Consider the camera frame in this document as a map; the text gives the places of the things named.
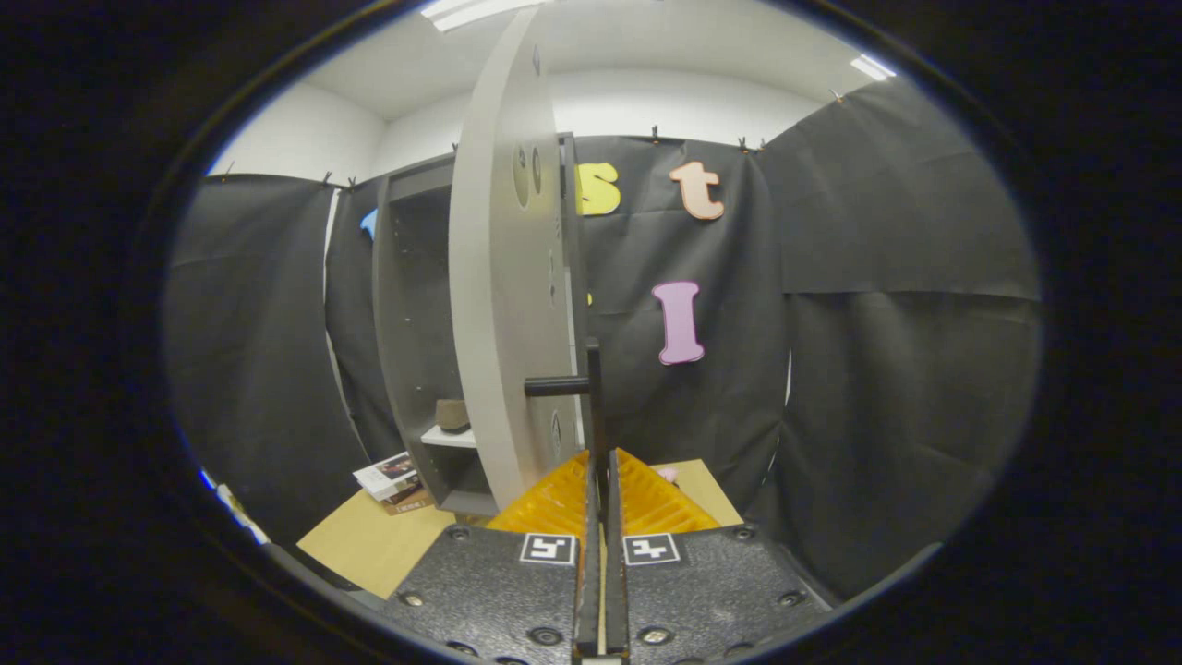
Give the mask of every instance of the white ceiling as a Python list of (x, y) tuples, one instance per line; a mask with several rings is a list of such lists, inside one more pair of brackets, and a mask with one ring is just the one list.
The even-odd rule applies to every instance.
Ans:
[[(475, 85), (513, 12), (450, 32), (411, 12), (305, 79), (385, 119)], [(858, 51), (759, 0), (557, 0), (541, 43), (552, 73), (663, 69), (741, 78), (829, 102), (870, 83)]]

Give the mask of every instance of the white curved panel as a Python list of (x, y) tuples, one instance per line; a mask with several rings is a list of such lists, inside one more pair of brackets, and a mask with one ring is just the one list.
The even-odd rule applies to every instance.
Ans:
[(571, 367), (560, 157), (538, 11), (514, 18), (473, 91), (448, 229), (460, 380), (500, 508), (576, 452), (573, 398), (527, 400), (524, 389), (526, 378)]

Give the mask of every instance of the ceiling light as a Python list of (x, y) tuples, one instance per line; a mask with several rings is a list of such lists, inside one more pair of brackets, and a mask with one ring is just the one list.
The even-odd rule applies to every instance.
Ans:
[(435, 24), (440, 32), (454, 30), (465, 24), (480, 19), (520, 9), (531, 5), (541, 5), (550, 0), (439, 0), (431, 2), (420, 12), (423, 17)]
[(853, 69), (875, 80), (886, 80), (888, 77), (895, 76), (895, 72), (886, 69), (884, 65), (878, 63), (878, 60), (870, 58), (865, 53), (855, 58), (850, 64), (853, 65)]

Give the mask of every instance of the brown object on shelf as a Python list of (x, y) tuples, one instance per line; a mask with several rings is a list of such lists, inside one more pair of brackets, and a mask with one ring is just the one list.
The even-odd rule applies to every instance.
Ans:
[(448, 435), (462, 435), (472, 428), (468, 408), (463, 400), (439, 400), (435, 403), (435, 424)]
[(431, 496), (427, 494), (427, 488), (423, 487), (420, 487), (398, 501), (395, 501), (396, 498), (397, 496), (382, 502), (382, 509), (385, 510), (387, 515), (401, 515), (411, 510), (418, 510), (420, 508), (427, 508), (428, 506), (435, 506)]

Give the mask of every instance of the circular hole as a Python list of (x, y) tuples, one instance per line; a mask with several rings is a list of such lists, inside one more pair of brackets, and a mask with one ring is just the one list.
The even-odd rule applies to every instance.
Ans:
[(480, 654), (476, 653), (475, 648), (472, 648), (470, 646), (468, 646), (468, 645), (466, 645), (463, 643), (460, 643), (460, 641), (449, 641), (449, 643), (447, 643), (447, 645), (450, 648), (454, 648), (454, 650), (456, 650), (456, 651), (459, 651), (461, 653), (467, 653), (468, 656), (475, 656), (475, 657), (480, 658)]
[(788, 592), (788, 593), (781, 595), (780, 600), (778, 602), (779, 602), (779, 605), (782, 605), (784, 607), (794, 607), (797, 605), (800, 605), (804, 601), (805, 601), (805, 594), (804, 594), (804, 592)]
[(729, 647), (727, 647), (727, 651), (722, 656), (734, 656), (736, 653), (741, 653), (743, 651), (747, 651), (751, 647), (752, 647), (751, 643), (741, 641), (739, 644), (734, 644), (734, 645), (730, 645)]
[(673, 633), (664, 628), (644, 628), (638, 637), (642, 643), (657, 646), (671, 640)]
[(530, 163), (521, 145), (513, 150), (513, 189), (517, 190), (518, 203), (526, 207), (530, 202)]
[(554, 252), (550, 252), (550, 306), (553, 307), (557, 302), (554, 295), (558, 294), (558, 288), (554, 286)]
[(538, 148), (533, 149), (533, 190), (541, 194), (541, 156), (538, 155)]
[(534, 628), (530, 631), (530, 639), (541, 646), (554, 646), (563, 641), (563, 633), (553, 628)]

